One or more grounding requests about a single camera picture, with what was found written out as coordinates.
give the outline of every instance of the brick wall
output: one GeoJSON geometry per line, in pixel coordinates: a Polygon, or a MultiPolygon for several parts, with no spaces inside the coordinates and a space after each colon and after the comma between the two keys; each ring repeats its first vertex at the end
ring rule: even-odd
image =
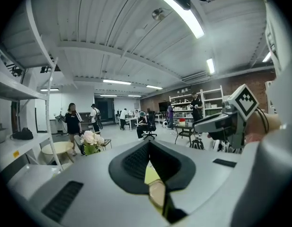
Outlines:
{"type": "MultiPolygon", "coordinates": [[[[200,89],[207,91],[211,89],[216,89],[221,85],[223,94],[225,96],[231,95],[240,85],[247,84],[247,86],[250,88],[250,90],[253,92],[253,94],[259,101],[259,107],[267,111],[265,82],[272,81],[274,79],[275,79],[274,70],[265,70],[192,85],[191,91],[199,92],[200,89]]],[[[169,96],[171,97],[177,96],[177,91],[179,90],[181,91],[181,89],[177,89],[156,96],[141,99],[141,110],[146,111],[147,108],[150,108],[151,110],[159,111],[159,103],[169,101],[169,96]]]]}

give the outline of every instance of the fluorescent light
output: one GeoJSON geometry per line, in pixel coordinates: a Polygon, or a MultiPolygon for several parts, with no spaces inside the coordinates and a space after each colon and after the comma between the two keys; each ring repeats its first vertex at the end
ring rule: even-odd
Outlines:
{"type": "Polygon", "coordinates": [[[159,90],[163,89],[162,87],[155,87],[155,86],[150,86],[150,85],[147,85],[146,87],[155,88],[155,89],[159,89],[159,90]]]}
{"type": "Polygon", "coordinates": [[[183,10],[181,6],[179,6],[173,0],[164,0],[173,10],[180,15],[180,17],[184,20],[184,22],[189,26],[194,36],[198,39],[204,35],[204,31],[197,21],[196,17],[192,13],[191,10],[183,10]]]}
{"type": "Polygon", "coordinates": [[[267,62],[271,57],[271,52],[268,53],[268,55],[264,58],[263,62],[267,62]]]}
{"type": "Polygon", "coordinates": [[[126,82],[126,81],[114,81],[114,80],[106,80],[106,79],[104,79],[103,82],[131,85],[131,82],[126,82]]]}
{"type": "Polygon", "coordinates": [[[100,96],[117,96],[117,95],[100,95],[100,96]]]}
{"type": "Polygon", "coordinates": [[[215,68],[214,68],[213,59],[208,59],[207,60],[207,64],[208,64],[210,73],[211,74],[214,73],[215,72],[215,68]]]}
{"type": "MultiPolygon", "coordinates": [[[[42,91],[42,92],[48,92],[48,89],[41,89],[41,91],[42,91]]],[[[54,92],[54,91],[59,91],[59,89],[58,89],[58,88],[51,88],[51,89],[50,89],[50,92],[51,92],[51,91],[53,91],[53,92],[54,92]]]]}

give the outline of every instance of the black office chair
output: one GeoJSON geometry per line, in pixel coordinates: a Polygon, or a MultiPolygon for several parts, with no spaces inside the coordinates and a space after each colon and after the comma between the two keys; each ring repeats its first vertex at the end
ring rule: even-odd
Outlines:
{"type": "Polygon", "coordinates": [[[142,136],[144,137],[144,139],[146,139],[148,136],[155,139],[154,135],[157,136],[157,134],[152,134],[152,132],[156,130],[154,112],[149,112],[149,115],[147,116],[147,122],[148,122],[148,130],[146,131],[147,133],[143,134],[142,136]]]}

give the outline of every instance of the round table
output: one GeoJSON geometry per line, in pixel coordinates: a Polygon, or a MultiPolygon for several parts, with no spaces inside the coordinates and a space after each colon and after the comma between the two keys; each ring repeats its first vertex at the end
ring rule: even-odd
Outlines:
{"type": "MultiPolygon", "coordinates": [[[[53,143],[53,145],[54,145],[54,149],[57,155],[65,153],[70,159],[70,161],[74,162],[67,152],[68,150],[72,149],[73,143],[71,143],[70,141],[61,141],[61,142],[55,142],[53,143]]],[[[44,146],[42,148],[42,152],[46,155],[53,155],[50,144],[44,146]]]]}

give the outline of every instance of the flowers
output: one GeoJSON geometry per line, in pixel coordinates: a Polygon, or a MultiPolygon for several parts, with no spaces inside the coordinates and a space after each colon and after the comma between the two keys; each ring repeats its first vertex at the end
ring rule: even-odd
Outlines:
{"type": "Polygon", "coordinates": [[[91,131],[85,131],[81,136],[81,143],[84,144],[85,154],[91,155],[99,152],[99,147],[105,142],[105,140],[98,134],[91,131]]]}

